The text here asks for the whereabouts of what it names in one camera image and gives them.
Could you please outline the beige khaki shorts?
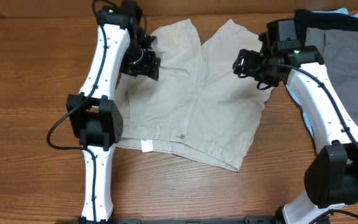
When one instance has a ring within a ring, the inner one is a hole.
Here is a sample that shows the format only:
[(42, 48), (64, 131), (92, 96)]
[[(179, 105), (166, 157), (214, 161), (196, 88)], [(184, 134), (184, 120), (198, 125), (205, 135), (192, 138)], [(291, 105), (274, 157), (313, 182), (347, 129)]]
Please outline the beige khaki shorts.
[(240, 49), (261, 49), (257, 35), (228, 20), (201, 42), (186, 19), (154, 36), (158, 80), (123, 75), (116, 90), (124, 118), (119, 147), (143, 150), (150, 141), (155, 152), (239, 171), (270, 96), (232, 71)]

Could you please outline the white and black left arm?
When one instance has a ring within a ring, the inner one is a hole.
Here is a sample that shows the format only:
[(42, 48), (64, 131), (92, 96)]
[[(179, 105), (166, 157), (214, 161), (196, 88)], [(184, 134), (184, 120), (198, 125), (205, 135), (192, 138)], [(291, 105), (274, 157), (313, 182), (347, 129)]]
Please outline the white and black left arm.
[(85, 202), (78, 223), (112, 223), (112, 158), (121, 140), (124, 122), (114, 101), (120, 74), (139, 75), (155, 81), (161, 59), (152, 51), (155, 36), (135, 1), (116, 6), (106, 1), (94, 11), (98, 43), (86, 81), (77, 95), (68, 95), (66, 107), (77, 147), (85, 159)]

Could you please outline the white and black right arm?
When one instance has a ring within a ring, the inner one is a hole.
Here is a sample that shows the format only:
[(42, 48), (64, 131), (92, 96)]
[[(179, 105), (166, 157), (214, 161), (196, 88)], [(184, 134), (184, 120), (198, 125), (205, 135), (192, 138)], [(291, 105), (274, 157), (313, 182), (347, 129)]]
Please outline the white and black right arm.
[(304, 46), (291, 19), (269, 22), (259, 35), (259, 52), (242, 49), (232, 69), (251, 77), (259, 90), (284, 83), (296, 96), (313, 132), (316, 158), (304, 176), (305, 190), (272, 217), (247, 217), (246, 223), (328, 223), (358, 202), (358, 126), (335, 92), (324, 59)]

